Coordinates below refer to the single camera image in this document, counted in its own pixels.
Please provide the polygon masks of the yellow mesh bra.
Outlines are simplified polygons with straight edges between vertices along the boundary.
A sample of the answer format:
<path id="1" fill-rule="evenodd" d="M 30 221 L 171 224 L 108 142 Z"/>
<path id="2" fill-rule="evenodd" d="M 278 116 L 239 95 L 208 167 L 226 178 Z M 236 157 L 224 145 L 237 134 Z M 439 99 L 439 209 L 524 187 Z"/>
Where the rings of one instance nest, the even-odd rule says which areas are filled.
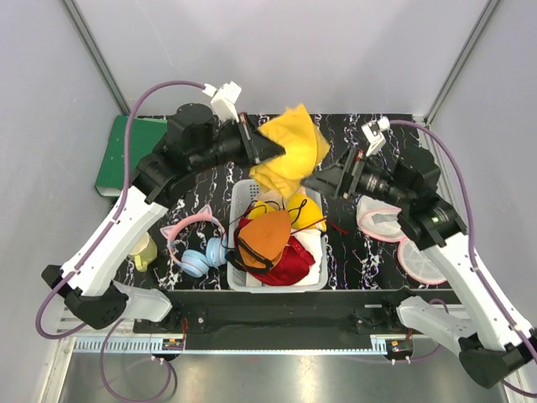
<path id="1" fill-rule="evenodd" d="M 249 175 L 262 191 L 289 198 L 327 156 L 330 145 L 313 122 L 305 105 L 289 107 L 259 126 L 262 135 L 284 148 L 284 154 L 254 166 Z"/>

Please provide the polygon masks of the white pink mesh laundry bag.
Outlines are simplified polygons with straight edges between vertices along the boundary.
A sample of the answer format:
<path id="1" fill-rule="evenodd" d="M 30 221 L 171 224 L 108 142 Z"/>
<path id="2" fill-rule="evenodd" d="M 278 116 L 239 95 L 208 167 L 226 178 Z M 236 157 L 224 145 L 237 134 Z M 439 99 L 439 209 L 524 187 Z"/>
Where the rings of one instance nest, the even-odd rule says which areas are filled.
<path id="1" fill-rule="evenodd" d="M 397 259 L 405 273 L 424 285 L 441 285 L 446 277 L 402 231 L 397 218 L 400 208 L 361 196 L 357 203 L 357 226 L 370 238 L 396 243 Z"/>

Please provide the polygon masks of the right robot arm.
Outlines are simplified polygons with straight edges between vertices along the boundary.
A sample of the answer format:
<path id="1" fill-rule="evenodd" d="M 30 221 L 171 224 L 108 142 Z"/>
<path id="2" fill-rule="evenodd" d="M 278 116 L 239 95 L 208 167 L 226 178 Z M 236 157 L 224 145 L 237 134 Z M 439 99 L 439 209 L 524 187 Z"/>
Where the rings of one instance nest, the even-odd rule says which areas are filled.
<path id="1" fill-rule="evenodd" d="M 401 290 L 383 303 L 383 327 L 394 333 L 405 327 L 423 333 L 455 354 L 476 384 L 490 389 L 532 359 L 536 329 L 509 303 L 469 247 L 466 224 L 437 192 L 440 175 L 426 149 L 414 149 L 399 158 L 393 170 L 381 170 L 351 147 L 302 183 L 324 196 L 369 196 L 399 209 L 402 232 L 443 274 L 468 318 L 454 317 Z"/>

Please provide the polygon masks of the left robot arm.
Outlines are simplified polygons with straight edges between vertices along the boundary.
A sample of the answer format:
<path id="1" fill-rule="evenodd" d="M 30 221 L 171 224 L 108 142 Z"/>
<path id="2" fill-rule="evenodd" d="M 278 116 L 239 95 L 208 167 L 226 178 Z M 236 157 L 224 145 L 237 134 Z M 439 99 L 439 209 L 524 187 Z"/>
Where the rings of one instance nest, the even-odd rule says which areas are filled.
<path id="1" fill-rule="evenodd" d="M 142 235 L 194 189 L 198 174 L 229 162 L 250 168 L 282 154 L 284 148 L 261 134 L 245 113 L 221 123 L 205 105 L 179 107 L 100 227 L 70 260 L 47 266 L 43 280 L 75 317 L 96 330 L 118 319 L 141 319 L 173 332 L 181 312 L 169 297 L 114 282 L 117 269 Z"/>

